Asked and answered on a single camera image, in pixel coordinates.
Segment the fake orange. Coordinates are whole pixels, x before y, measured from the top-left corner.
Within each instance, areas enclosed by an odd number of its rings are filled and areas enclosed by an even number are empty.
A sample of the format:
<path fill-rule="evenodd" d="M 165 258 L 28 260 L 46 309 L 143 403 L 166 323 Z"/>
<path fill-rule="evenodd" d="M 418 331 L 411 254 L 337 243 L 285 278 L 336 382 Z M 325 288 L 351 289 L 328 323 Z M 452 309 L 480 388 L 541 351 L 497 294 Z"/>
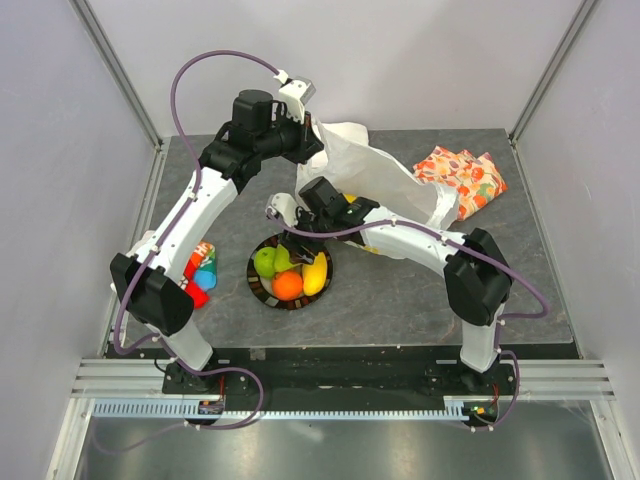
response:
<path fill-rule="evenodd" d="M 271 288 L 278 300 L 295 300 L 303 293 L 303 278 L 294 270 L 277 273 L 271 281 Z"/>

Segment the white plastic bag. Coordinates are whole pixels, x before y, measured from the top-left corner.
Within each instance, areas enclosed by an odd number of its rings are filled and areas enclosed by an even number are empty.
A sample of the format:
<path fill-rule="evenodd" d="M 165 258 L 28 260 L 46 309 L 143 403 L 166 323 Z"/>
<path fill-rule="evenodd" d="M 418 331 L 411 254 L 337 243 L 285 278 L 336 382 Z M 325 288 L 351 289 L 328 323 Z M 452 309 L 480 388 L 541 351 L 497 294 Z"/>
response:
<path fill-rule="evenodd" d="M 313 122 L 323 150 L 299 167 L 295 197 L 312 180 L 326 178 L 338 192 L 378 202 L 395 214 L 432 230 L 446 230 L 458 207 L 455 190 L 439 183 L 420 183 L 390 153 L 346 141 Z"/>

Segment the yellow fake mango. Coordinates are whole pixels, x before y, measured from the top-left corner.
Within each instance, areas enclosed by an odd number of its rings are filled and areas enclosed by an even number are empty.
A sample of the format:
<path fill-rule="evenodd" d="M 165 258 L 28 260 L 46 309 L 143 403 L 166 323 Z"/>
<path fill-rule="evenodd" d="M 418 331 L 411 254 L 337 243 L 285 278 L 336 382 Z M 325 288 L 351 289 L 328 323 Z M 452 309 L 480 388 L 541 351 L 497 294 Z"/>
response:
<path fill-rule="evenodd" d="M 301 272 L 304 295 L 318 294 L 324 288 L 327 279 L 328 262 L 325 253 L 318 253 L 312 264 L 304 264 Z"/>

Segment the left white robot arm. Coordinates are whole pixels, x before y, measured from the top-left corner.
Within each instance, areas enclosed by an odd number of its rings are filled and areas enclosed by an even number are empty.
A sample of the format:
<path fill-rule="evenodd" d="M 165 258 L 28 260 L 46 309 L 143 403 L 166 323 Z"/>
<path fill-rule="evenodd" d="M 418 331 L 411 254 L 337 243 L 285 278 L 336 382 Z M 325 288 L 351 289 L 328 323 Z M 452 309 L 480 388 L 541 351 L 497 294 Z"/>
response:
<path fill-rule="evenodd" d="M 211 345 L 196 327 L 194 301 L 179 282 L 194 249 L 215 219 L 261 170 L 282 157 L 303 164 L 323 148 L 305 103 L 312 84 L 286 82 L 276 96 L 244 90 L 234 99 L 232 118 L 196 161 L 194 174 L 170 213 L 133 254 L 117 254 L 110 270 L 120 310 L 145 324 L 187 365 L 185 382 L 208 393 L 219 382 L 209 363 Z"/>

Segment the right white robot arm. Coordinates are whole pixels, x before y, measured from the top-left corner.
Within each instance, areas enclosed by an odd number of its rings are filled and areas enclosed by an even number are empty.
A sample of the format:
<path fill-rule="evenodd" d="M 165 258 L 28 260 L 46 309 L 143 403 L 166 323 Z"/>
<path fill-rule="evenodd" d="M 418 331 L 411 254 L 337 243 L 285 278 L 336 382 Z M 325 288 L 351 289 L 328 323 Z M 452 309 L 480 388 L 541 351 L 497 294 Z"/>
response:
<path fill-rule="evenodd" d="M 494 381 L 497 320 L 512 286 L 498 266 L 506 261 L 493 237 L 432 230 L 365 198 L 338 192 L 318 177 L 299 199 L 276 193 L 266 213 L 286 226 L 281 241 L 293 260 L 310 263 L 328 239 L 392 259 L 410 260 L 444 279 L 450 309 L 462 320 L 458 381 L 467 392 L 483 392 Z"/>

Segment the green fake pear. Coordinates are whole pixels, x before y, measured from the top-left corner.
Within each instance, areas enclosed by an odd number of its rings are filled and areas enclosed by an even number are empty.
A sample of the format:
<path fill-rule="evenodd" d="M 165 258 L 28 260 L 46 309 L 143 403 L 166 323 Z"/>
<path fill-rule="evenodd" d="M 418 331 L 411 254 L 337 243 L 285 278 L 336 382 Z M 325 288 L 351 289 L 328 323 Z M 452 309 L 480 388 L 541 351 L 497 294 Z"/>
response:
<path fill-rule="evenodd" d="M 295 267 L 295 265 L 290 261 L 289 251 L 281 244 L 276 247 L 273 267 L 276 273 L 282 273 Z"/>

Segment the green fake apple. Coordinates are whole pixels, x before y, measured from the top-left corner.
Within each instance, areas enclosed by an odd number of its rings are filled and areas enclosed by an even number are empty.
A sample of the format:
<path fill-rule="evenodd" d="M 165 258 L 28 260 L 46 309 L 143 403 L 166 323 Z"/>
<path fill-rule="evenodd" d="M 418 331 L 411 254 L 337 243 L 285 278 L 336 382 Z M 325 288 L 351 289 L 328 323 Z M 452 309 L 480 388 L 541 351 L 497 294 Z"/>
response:
<path fill-rule="evenodd" d="M 265 279 L 272 279 L 275 274 L 275 257 L 277 250 L 274 247 L 263 247 L 259 249 L 253 259 L 256 273 Z"/>

